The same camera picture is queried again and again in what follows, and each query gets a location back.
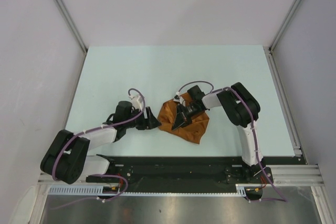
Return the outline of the orange cloth napkin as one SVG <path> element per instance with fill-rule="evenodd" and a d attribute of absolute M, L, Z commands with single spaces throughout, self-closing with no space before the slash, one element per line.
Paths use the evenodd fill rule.
<path fill-rule="evenodd" d="M 191 101 L 188 93 L 182 94 L 184 102 L 182 105 L 186 105 L 187 102 Z M 181 127 L 175 131 L 172 131 L 172 125 L 176 116 L 176 106 L 180 103 L 174 102 L 172 99 L 164 102 L 162 104 L 161 110 L 157 119 L 161 122 L 159 129 L 161 131 L 170 133 L 172 135 L 178 136 L 188 142 L 199 144 L 202 136 L 205 134 L 209 117 L 206 112 L 201 115 L 192 118 L 192 123 L 186 127 Z"/>

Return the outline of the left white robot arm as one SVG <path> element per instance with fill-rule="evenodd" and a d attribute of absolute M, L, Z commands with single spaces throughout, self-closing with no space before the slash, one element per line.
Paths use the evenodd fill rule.
<path fill-rule="evenodd" d="M 77 134 L 59 131 L 42 158 L 40 170 L 67 184 L 73 184 L 82 174 L 98 175 L 110 182 L 115 178 L 116 169 L 107 158 L 88 155 L 88 152 L 121 140 L 128 129 L 152 130 L 159 126 L 161 123 L 149 106 L 137 108 L 129 101 L 120 101 L 100 127 Z"/>

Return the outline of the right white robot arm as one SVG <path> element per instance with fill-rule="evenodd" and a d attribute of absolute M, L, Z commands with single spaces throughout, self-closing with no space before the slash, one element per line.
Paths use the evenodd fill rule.
<path fill-rule="evenodd" d="M 256 122 L 259 118 L 260 105 L 245 86 L 237 82 L 230 87 L 211 90 L 205 94 L 198 85 L 187 90 L 191 98 L 190 103 L 178 91 L 173 99 L 176 105 L 176 116 L 172 126 L 175 131 L 192 124 L 192 118 L 206 110 L 222 107 L 232 124 L 237 126 L 242 146 L 242 160 L 247 165 L 242 169 L 243 179 L 254 183 L 261 177 L 263 155 L 258 147 Z"/>

